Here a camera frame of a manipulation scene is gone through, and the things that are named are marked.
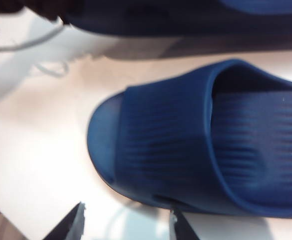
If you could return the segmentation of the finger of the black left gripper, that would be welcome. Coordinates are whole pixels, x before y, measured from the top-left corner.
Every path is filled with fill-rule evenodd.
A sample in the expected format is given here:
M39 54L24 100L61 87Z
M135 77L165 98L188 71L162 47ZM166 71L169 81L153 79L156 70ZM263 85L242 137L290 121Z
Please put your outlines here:
M49 20L55 20L69 7L69 0L0 0L0 14L12 14L28 8Z

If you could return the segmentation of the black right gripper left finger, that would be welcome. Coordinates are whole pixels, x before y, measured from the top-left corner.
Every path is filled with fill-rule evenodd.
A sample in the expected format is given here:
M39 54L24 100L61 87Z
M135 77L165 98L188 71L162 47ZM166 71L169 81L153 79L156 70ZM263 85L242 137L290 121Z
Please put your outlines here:
M79 202L44 240L80 240L84 232L85 204Z

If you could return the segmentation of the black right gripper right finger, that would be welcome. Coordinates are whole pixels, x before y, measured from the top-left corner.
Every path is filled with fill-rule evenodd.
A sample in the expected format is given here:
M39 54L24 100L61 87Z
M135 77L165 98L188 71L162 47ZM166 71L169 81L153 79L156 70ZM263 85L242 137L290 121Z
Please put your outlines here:
M169 240L200 240L179 209L170 209Z

